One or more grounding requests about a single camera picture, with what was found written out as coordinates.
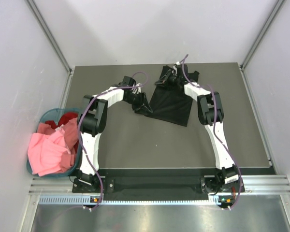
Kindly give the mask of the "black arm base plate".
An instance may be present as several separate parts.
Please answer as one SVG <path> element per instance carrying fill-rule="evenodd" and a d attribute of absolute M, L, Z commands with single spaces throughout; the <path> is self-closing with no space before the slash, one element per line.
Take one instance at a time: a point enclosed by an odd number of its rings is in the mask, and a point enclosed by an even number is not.
<path fill-rule="evenodd" d="M 100 169 L 99 177 L 78 173 L 73 193 L 103 193 L 106 201 L 206 200 L 209 193 L 244 192 L 243 182 L 224 185 L 215 168 Z"/>

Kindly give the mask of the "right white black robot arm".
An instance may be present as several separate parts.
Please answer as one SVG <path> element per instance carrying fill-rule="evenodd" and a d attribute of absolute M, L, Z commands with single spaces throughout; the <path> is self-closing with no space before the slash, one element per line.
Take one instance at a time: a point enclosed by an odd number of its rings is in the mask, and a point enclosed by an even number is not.
<path fill-rule="evenodd" d="M 161 75 L 155 83 L 157 87 L 178 89 L 196 101 L 199 122 L 205 127 L 210 138 L 216 160 L 214 193 L 233 188 L 242 190 L 241 171 L 230 153 L 224 133 L 224 111 L 218 92 L 210 86 L 204 87 L 189 79 L 187 65 L 177 62 L 175 65 L 162 68 Z"/>

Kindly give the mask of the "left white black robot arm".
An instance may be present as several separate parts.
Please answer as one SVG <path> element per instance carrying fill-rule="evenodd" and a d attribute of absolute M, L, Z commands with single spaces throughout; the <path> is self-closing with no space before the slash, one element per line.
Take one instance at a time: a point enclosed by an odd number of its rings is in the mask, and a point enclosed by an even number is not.
<path fill-rule="evenodd" d="M 106 127 L 108 108 L 124 101 L 135 113 L 151 113 L 146 94 L 142 92 L 145 83 L 137 83 L 134 77 L 123 80 L 96 95 L 83 97 L 83 109 L 78 116 L 79 169 L 73 184 L 73 192 L 99 192 L 103 190 L 99 176 L 99 143 Z"/>

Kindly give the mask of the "black t shirt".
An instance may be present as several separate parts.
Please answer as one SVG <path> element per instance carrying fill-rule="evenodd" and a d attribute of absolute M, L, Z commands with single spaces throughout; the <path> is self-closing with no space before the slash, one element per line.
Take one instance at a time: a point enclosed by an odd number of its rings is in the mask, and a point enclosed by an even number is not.
<path fill-rule="evenodd" d="M 173 68 L 167 65 L 163 66 L 160 77 L 169 70 L 173 71 Z M 197 82 L 200 73 L 198 71 L 189 73 L 187 65 L 184 66 L 184 69 L 179 68 L 178 73 L 183 76 L 181 84 L 177 86 L 156 86 L 149 102 L 153 113 L 141 115 L 184 127 L 188 125 L 192 98 L 184 93 L 184 84 L 187 83 L 184 74 L 190 81 Z"/>

